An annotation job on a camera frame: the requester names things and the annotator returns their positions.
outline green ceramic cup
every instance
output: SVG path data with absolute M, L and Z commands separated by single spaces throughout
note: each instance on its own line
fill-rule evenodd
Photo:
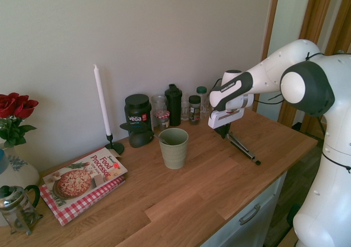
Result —
M 183 129 L 169 128 L 160 133 L 168 144 L 160 142 L 163 161 L 169 169 L 179 169 L 185 164 L 189 135 Z

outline drawer handle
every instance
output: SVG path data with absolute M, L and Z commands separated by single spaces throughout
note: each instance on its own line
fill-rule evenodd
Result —
M 254 210 L 254 213 L 249 217 L 249 218 L 247 218 L 246 220 L 244 220 L 244 217 L 242 217 L 241 219 L 239 219 L 239 221 L 240 221 L 240 225 L 242 226 L 242 225 L 244 225 L 246 222 L 248 222 L 249 220 L 251 220 L 253 217 L 255 217 L 255 215 L 258 213 L 258 211 L 259 211 L 259 209 L 261 208 L 261 206 L 260 205 L 255 205 L 254 207 L 253 207 L 253 210 Z

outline rose bouquet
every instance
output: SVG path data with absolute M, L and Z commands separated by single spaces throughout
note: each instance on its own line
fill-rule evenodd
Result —
M 28 98 L 28 95 L 20 96 L 15 92 L 9 95 L 0 94 L 0 137 L 6 140 L 5 147 L 25 144 L 25 133 L 36 129 L 31 125 L 20 126 L 39 103 Z

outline french press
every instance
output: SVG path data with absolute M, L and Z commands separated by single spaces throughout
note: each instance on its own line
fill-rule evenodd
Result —
M 27 193 L 30 189 L 35 191 L 35 199 L 29 200 Z M 26 232 L 31 234 L 31 227 L 43 217 L 38 214 L 35 207 L 40 198 L 40 191 L 36 185 L 29 185 L 25 189 L 18 186 L 2 186 L 0 188 L 0 212 L 11 227 L 11 234 Z

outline red rose bloom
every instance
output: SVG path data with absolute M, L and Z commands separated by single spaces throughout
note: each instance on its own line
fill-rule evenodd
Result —
M 28 95 L 17 97 L 15 116 L 21 119 L 28 118 L 38 103 L 36 100 L 28 100 Z
M 9 95 L 0 94 L 0 118 L 7 118 L 14 114 L 18 96 L 19 94 L 15 92 Z

